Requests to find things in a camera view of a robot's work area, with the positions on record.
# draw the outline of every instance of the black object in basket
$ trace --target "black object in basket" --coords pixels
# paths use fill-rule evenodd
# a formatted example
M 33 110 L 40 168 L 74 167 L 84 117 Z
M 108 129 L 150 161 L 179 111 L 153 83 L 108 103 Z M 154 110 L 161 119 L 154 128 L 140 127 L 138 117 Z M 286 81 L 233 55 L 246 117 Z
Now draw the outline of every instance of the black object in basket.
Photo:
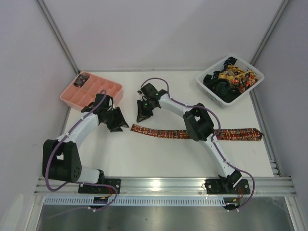
M 241 92 L 236 88 L 232 88 L 228 80 L 218 79 L 218 76 L 221 72 L 226 70 L 228 65 L 235 65 L 236 61 L 236 58 L 229 57 L 223 65 L 223 70 L 215 71 L 213 75 L 206 75 L 203 79 L 203 84 L 226 103 L 235 100 L 241 95 Z

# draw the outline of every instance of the patterned fabric strip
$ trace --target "patterned fabric strip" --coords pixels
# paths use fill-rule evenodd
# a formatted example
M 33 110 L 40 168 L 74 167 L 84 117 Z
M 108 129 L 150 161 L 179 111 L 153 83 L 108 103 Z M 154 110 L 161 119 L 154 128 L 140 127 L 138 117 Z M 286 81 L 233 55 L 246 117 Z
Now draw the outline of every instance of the patterned fabric strip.
M 148 136 L 167 139 L 190 139 L 187 130 L 156 130 L 133 124 L 131 131 Z M 264 134 L 256 128 L 221 129 L 217 135 L 220 141 L 260 141 Z

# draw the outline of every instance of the metal floor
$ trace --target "metal floor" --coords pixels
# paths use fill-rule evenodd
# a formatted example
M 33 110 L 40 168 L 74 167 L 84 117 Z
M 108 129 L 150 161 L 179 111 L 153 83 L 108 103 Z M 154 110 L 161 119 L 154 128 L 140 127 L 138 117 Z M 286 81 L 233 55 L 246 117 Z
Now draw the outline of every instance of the metal floor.
M 292 231 L 284 197 L 253 198 L 240 212 L 222 207 L 111 206 L 93 213 L 44 205 L 37 231 Z

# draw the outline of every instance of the gray wall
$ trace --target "gray wall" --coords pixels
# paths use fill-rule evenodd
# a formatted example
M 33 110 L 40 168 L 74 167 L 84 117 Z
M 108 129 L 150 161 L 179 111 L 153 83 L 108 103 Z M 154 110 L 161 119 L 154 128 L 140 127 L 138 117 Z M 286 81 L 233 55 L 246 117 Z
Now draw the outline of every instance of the gray wall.
M 60 133 L 67 106 L 59 97 L 75 74 L 34 0 L 2 0 L 0 28 L 0 222 L 23 194 L 21 218 L 13 217 L 21 230 L 42 145 Z
M 80 70 L 251 60 L 282 0 L 46 0 Z
M 256 67 L 257 94 L 282 174 L 291 176 L 308 217 L 308 1 L 294 0 Z

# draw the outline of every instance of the white table surface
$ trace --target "white table surface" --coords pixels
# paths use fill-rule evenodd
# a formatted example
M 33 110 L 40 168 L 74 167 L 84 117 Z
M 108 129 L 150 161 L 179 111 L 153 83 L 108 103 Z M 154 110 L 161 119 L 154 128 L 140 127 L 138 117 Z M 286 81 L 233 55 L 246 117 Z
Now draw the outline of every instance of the white table surface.
M 155 108 L 154 116 L 136 123 L 137 100 L 142 82 L 161 77 L 170 85 L 173 98 L 188 104 L 203 103 L 219 117 L 222 128 L 257 128 L 256 114 L 249 95 L 235 105 L 220 109 L 196 82 L 198 71 L 181 72 L 101 72 L 93 73 L 123 85 L 120 106 L 123 116 L 132 124 L 153 129 L 185 129 L 181 117 Z M 158 89 L 167 89 L 164 82 L 151 80 Z M 65 130 L 78 119 L 80 112 L 71 109 Z M 217 123 L 212 117 L 215 128 Z M 83 166 L 101 169 L 106 176 L 119 177 L 215 177 L 216 166 L 205 149 L 193 140 L 162 139 L 130 131 L 110 133 L 100 124 L 84 140 L 79 155 Z M 235 166 L 255 177 L 272 177 L 272 169 L 263 141 L 219 141 Z

